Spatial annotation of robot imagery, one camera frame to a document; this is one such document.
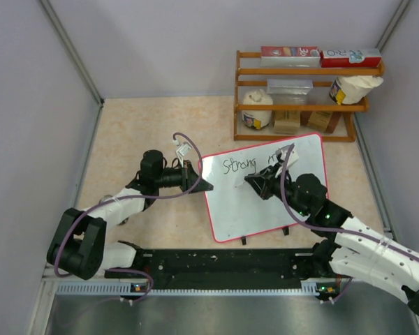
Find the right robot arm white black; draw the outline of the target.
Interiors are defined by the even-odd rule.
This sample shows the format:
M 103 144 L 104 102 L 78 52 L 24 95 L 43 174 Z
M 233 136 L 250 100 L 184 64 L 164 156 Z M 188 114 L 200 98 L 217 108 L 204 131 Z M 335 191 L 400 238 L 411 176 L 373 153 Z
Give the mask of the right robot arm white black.
M 327 188 L 314 174 L 291 179 L 275 165 L 245 182 L 263 200 L 280 199 L 293 218 L 304 216 L 301 225 L 333 245 L 312 258 L 320 276 L 332 272 L 356 278 L 404 302 L 419 317 L 419 253 L 365 225 L 359 218 L 327 197 Z

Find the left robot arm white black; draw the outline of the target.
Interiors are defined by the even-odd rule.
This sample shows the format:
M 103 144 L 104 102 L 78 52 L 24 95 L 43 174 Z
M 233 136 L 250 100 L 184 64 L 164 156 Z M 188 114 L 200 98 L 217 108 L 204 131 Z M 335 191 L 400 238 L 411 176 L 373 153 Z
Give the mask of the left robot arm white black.
M 84 280 L 112 268 L 121 268 L 128 276 L 140 275 L 145 261 L 136 255 L 136 246 L 125 241 L 107 244 L 105 237 L 108 230 L 161 199 L 162 188 L 179 188 L 182 194 L 188 194 L 214 187 L 197 174 L 191 161 L 168 167 L 161 151 L 146 151 L 135 178 L 118 194 L 88 209 L 70 208 L 62 214 L 47 251 L 47 262 Z

